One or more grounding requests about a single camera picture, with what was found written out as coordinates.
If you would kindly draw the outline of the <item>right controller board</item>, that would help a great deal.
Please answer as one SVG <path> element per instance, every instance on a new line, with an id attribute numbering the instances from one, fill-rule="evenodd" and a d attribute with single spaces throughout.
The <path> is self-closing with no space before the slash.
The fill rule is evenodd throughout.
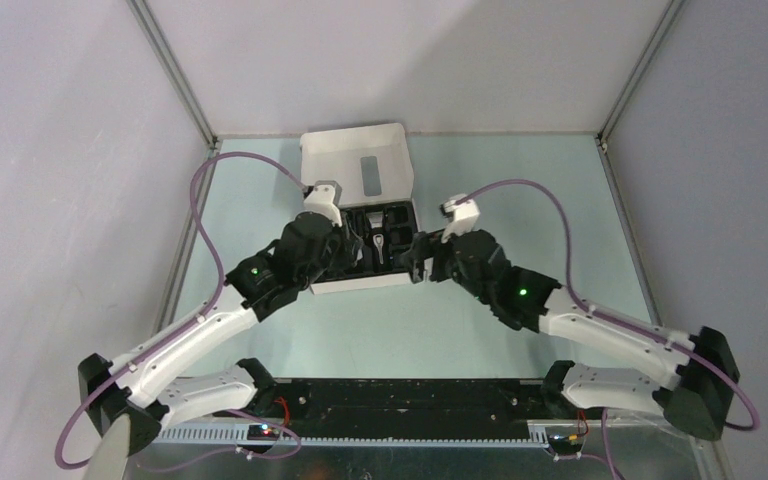
<path id="1" fill-rule="evenodd" d="M 583 450 L 586 439 L 585 434 L 549 435 L 548 450 L 557 456 L 578 456 Z"/>

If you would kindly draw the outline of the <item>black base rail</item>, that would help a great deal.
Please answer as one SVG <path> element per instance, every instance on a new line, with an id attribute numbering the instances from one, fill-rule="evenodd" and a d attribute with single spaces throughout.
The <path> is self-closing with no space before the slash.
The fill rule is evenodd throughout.
<path id="1" fill-rule="evenodd" d="M 598 415 L 520 379 L 279 379 L 245 410 L 332 440 L 524 440 L 532 421 Z"/>

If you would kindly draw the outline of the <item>right aluminium corner post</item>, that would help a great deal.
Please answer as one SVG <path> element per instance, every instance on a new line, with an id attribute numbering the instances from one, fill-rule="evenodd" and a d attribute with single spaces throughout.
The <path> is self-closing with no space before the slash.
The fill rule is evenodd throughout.
<path id="1" fill-rule="evenodd" d="M 666 7 L 659 16 L 652 33 L 646 40 L 640 55 L 635 61 L 630 74 L 625 80 L 619 95 L 612 104 L 608 115 L 598 132 L 598 144 L 604 152 L 607 151 L 610 137 L 619 125 L 624 112 L 633 100 L 645 75 L 651 69 L 656 56 L 666 42 L 667 37 L 674 28 L 674 25 L 678 21 L 686 4 L 687 1 L 685 0 L 670 0 L 667 2 Z"/>

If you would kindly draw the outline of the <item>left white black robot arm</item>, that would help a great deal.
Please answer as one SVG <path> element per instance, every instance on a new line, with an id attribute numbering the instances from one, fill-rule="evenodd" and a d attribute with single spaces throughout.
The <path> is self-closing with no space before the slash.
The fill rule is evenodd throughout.
<path id="1" fill-rule="evenodd" d="M 114 421 L 131 422 L 129 454 L 180 423 L 225 410 L 264 416 L 276 403 L 276 381 L 255 358 L 212 375 L 185 372 L 224 341 L 295 302 L 323 274 L 353 267 L 361 238 L 345 213 L 331 218 L 298 214 L 281 236 L 226 273 L 196 311 L 131 351 L 107 360 L 99 354 L 78 366 L 85 412 L 100 435 Z"/>

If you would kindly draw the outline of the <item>left aluminium corner post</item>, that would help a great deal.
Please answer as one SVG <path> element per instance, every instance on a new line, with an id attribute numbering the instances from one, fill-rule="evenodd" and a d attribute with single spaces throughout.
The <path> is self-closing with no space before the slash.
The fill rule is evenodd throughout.
<path id="1" fill-rule="evenodd" d="M 138 26 L 143 31 L 148 45 L 154 52 L 161 69 L 166 74 L 188 117 L 196 127 L 199 137 L 209 150 L 214 150 L 218 143 L 217 134 L 210 125 L 196 92 L 189 82 L 150 3 L 145 0 L 127 0 L 126 4 L 135 17 Z"/>

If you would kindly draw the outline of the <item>left controller board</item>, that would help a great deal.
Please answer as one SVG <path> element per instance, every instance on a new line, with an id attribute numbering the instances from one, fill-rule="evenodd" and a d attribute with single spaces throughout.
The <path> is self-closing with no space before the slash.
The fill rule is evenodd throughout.
<path id="1" fill-rule="evenodd" d="M 249 442 L 257 441 L 278 441 L 285 437 L 281 428 L 264 423 L 250 424 L 246 432 L 246 440 Z"/>

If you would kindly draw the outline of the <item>white box with black tray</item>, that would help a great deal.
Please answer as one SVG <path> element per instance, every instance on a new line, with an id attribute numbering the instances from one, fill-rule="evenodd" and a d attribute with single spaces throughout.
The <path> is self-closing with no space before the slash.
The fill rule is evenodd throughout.
<path id="1" fill-rule="evenodd" d="M 308 185 L 336 181 L 342 188 L 343 224 L 363 240 L 354 268 L 342 275 L 324 274 L 314 294 L 409 284 L 407 269 L 397 262 L 419 231 L 413 202 L 414 170 L 406 131 L 386 123 L 308 132 L 300 137 L 301 179 Z M 380 271 L 366 215 L 384 212 L 384 255 Z"/>

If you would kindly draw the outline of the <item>controller board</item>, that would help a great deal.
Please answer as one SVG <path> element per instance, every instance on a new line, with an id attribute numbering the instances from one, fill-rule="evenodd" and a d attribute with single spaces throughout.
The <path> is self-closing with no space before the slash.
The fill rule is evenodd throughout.
<path id="1" fill-rule="evenodd" d="M 246 432 L 246 440 L 249 442 L 257 441 L 278 441 L 285 437 L 281 428 L 264 423 L 250 424 Z"/>
<path id="2" fill-rule="evenodd" d="M 557 456 L 578 456 L 583 450 L 586 439 L 585 434 L 549 435 L 548 450 Z"/>

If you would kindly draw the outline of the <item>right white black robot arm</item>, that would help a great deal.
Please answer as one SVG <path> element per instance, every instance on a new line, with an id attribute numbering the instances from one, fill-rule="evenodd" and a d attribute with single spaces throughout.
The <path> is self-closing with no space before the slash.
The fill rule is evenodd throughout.
<path id="1" fill-rule="evenodd" d="M 692 437 L 721 439 L 740 373 L 720 331 L 688 334 L 584 305 L 558 280 L 512 264 L 484 230 L 449 240 L 440 231 L 420 232 L 396 261 L 414 283 L 453 281 L 515 331 L 570 340 L 623 362 L 607 369 L 555 362 L 541 392 L 551 416 L 591 408 L 660 414 Z"/>

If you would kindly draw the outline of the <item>silver black hair clipper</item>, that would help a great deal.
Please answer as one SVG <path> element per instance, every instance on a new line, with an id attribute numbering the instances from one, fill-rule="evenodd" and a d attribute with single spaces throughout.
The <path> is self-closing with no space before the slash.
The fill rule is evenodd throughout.
<path id="1" fill-rule="evenodd" d="M 380 271 L 384 271 L 386 260 L 384 255 L 385 236 L 384 236 L 384 212 L 373 211 L 366 215 L 369 225 L 370 235 L 376 259 Z"/>

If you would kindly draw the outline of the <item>aluminium corner post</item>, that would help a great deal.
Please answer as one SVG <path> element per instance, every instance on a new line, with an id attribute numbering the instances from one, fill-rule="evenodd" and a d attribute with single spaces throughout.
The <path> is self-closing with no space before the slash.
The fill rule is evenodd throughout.
<path id="1" fill-rule="evenodd" d="M 652 33 L 646 40 L 640 55 L 635 61 L 630 74 L 625 80 L 619 95 L 612 104 L 608 115 L 598 132 L 598 144 L 604 152 L 607 151 L 610 137 L 619 125 L 624 112 L 633 100 L 645 75 L 651 69 L 656 56 L 666 42 L 667 37 L 674 28 L 674 25 L 678 21 L 686 4 L 687 1 L 685 0 L 670 0 L 667 2 L 666 7 L 659 16 Z"/>
<path id="2" fill-rule="evenodd" d="M 161 69 L 166 74 L 188 117 L 196 127 L 199 137 L 209 150 L 214 150 L 218 143 L 217 134 L 210 125 L 196 92 L 189 82 L 150 3 L 145 0 L 127 0 L 126 4 L 135 17 L 138 26 L 143 31 L 148 45 L 154 52 Z"/>

